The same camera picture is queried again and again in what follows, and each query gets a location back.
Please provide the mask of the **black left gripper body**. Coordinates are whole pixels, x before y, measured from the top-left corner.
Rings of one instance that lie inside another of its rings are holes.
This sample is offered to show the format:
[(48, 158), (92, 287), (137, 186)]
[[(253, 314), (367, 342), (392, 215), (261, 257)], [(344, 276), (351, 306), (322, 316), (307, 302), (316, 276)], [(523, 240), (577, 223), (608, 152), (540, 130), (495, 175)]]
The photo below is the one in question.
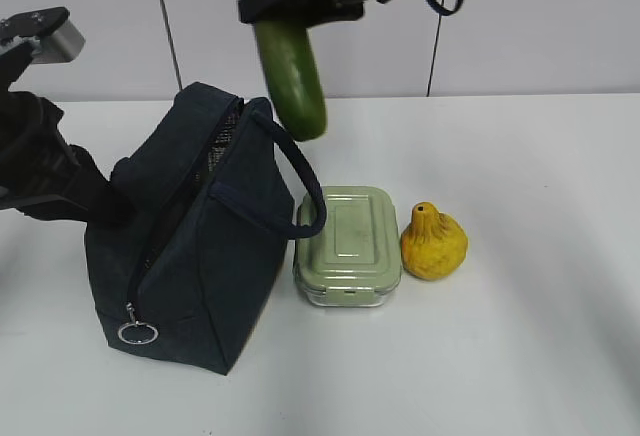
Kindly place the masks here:
[(80, 168), (58, 124), (64, 112), (29, 92), (1, 93), (1, 207), (37, 220), (75, 220)]

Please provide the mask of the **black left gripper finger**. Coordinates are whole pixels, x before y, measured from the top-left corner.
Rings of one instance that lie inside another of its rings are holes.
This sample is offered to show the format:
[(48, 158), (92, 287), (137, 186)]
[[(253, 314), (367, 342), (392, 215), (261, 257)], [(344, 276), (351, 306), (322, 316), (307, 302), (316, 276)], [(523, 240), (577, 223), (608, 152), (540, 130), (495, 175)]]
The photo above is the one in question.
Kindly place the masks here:
[(136, 215), (134, 204), (104, 177), (86, 149), (70, 149), (80, 165), (70, 190), (74, 219), (106, 228), (129, 224)]

